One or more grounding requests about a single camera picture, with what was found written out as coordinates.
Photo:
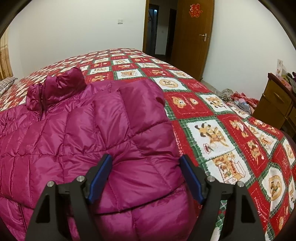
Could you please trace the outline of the clutter on dresser top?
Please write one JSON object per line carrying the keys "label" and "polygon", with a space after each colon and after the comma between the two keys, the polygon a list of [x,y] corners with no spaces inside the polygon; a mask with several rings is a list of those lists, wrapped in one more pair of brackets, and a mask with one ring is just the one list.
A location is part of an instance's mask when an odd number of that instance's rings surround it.
{"label": "clutter on dresser top", "polygon": [[292,74],[288,73],[285,66],[283,65],[283,61],[277,60],[276,67],[276,77],[280,80],[280,82],[291,92],[295,93],[295,72]]}

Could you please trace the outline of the red patchwork cartoon bedspread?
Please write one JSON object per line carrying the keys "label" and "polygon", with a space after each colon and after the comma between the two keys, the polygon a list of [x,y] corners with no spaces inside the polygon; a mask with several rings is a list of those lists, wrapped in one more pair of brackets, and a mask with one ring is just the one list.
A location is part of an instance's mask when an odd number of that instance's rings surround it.
{"label": "red patchwork cartoon bedspread", "polygon": [[1,112],[25,104],[28,88],[79,68],[87,84],[147,78],[164,93],[181,155],[226,184],[243,182],[253,199],[266,240],[276,240],[295,211],[295,151],[284,134],[218,96],[193,77],[135,49],[110,49],[44,67],[1,97]]}

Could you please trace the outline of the brown wooden dresser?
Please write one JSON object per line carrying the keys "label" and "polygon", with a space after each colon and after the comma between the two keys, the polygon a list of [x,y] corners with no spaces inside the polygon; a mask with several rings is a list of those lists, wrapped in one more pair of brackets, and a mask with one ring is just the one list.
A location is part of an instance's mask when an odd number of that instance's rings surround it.
{"label": "brown wooden dresser", "polygon": [[295,93],[285,79],[272,73],[252,116],[295,139]]}

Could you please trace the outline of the beige curtain right panel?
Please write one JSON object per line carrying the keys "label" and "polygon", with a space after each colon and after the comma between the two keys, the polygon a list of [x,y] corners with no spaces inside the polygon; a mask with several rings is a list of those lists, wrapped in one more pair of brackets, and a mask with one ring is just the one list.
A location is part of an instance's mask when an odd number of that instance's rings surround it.
{"label": "beige curtain right panel", "polygon": [[6,29],[1,37],[1,50],[0,50],[0,73],[1,80],[13,76],[13,71],[10,63],[9,48],[8,48],[8,34],[9,29]]}

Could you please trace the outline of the clothes pile on floor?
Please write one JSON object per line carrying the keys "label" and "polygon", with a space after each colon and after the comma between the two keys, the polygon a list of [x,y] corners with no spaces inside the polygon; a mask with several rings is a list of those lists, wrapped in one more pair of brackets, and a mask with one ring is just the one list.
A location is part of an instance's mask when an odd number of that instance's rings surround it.
{"label": "clothes pile on floor", "polygon": [[235,106],[250,115],[253,114],[259,104],[258,99],[247,97],[244,93],[234,92],[231,89],[216,90],[215,94],[227,104]]}

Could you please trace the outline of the white wall switch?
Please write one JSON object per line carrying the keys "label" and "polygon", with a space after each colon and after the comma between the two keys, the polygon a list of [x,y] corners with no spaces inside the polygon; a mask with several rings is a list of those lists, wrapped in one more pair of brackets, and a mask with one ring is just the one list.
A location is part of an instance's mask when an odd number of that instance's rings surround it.
{"label": "white wall switch", "polygon": [[117,22],[119,25],[123,24],[123,20],[122,19],[118,19],[118,22]]}

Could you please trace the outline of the red double happiness sticker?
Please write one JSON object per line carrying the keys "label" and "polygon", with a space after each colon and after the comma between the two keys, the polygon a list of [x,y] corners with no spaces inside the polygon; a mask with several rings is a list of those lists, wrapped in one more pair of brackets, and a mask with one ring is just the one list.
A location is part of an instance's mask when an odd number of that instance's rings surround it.
{"label": "red double happiness sticker", "polygon": [[203,11],[201,10],[200,4],[190,5],[189,14],[190,14],[191,18],[199,18],[202,13],[203,13]]}

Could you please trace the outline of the brown wooden door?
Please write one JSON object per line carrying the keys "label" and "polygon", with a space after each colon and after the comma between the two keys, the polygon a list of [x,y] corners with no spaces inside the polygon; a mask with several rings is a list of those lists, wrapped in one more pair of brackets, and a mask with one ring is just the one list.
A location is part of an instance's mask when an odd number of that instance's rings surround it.
{"label": "brown wooden door", "polygon": [[[200,4],[203,13],[199,18],[191,18],[190,5]],[[177,4],[171,64],[197,81],[204,72],[214,19],[214,0],[187,1]],[[200,35],[207,34],[204,42]]]}

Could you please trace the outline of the striped pillow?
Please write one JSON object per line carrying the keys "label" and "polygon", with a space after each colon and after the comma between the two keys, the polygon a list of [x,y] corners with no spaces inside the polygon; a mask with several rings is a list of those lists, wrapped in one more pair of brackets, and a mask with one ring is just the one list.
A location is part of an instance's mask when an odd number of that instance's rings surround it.
{"label": "striped pillow", "polygon": [[17,80],[16,77],[7,77],[0,81],[0,96],[2,96]]}

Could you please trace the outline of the magenta puffer jacket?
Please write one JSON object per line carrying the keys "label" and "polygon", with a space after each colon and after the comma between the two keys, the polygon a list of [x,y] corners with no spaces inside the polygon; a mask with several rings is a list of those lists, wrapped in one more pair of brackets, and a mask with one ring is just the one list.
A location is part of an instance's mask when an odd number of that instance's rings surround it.
{"label": "magenta puffer jacket", "polygon": [[49,181],[86,174],[104,154],[113,165],[91,211],[105,240],[186,240],[196,221],[165,112],[152,80],[87,84],[72,68],[28,88],[1,112],[1,219],[24,240]]}

